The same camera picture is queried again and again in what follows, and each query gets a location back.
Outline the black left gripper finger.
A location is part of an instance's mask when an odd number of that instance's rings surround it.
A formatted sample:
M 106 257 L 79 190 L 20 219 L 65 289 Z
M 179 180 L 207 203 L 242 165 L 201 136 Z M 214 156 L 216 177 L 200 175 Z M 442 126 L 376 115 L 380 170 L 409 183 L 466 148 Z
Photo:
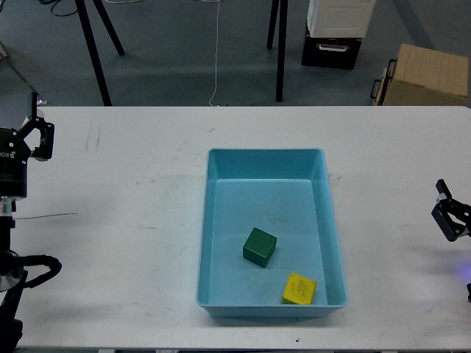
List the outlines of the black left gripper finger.
M 47 161 L 53 155 L 54 124 L 46 122 L 44 118 L 38 116 L 37 100 L 38 93 L 31 92 L 26 123 L 20 129 L 20 141 L 24 141 L 33 130 L 38 130 L 40 133 L 39 144 L 31 151 L 31 156 L 39 161 Z

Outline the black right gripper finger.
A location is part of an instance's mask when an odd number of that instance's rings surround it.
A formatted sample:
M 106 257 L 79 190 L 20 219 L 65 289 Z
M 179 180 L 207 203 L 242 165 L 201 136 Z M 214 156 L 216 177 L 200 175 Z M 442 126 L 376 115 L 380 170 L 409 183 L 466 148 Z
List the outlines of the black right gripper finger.
M 436 182 L 439 197 L 431 215 L 440 230 L 449 242 L 470 236 L 466 228 L 465 205 L 452 197 L 452 194 L 443 179 Z

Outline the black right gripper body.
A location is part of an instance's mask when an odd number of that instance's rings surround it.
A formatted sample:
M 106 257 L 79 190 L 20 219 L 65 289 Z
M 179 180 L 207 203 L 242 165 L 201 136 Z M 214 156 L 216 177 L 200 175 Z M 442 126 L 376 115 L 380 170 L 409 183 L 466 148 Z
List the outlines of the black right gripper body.
M 466 221 L 465 221 L 466 228 L 467 228 L 467 231 L 470 232 L 471 231 L 471 206 L 470 205 L 468 204 L 465 205 L 464 214 L 466 216 Z

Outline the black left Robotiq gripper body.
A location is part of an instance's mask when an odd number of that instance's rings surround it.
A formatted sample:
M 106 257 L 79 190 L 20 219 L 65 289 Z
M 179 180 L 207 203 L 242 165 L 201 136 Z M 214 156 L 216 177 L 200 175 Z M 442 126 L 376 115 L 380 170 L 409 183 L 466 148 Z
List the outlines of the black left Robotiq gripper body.
M 27 197 L 27 160 L 31 155 L 28 145 L 15 137 L 14 129 L 1 128 L 1 197 Z

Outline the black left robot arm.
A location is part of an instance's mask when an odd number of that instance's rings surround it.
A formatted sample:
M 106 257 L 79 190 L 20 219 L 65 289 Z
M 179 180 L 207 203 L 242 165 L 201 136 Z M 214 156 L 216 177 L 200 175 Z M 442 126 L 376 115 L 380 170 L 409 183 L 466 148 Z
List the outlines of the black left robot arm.
M 52 158 L 54 124 L 37 113 L 36 92 L 20 129 L 1 128 L 1 351 L 14 352 L 22 337 L 23 323 L 15 318 L 25 288 L 35 288 L 56 276 L 62 265 L 48 255 L 20 256 L 11 249 L 11 229 L 16 202 L 27 197 L 27 163 L 30 158 Z

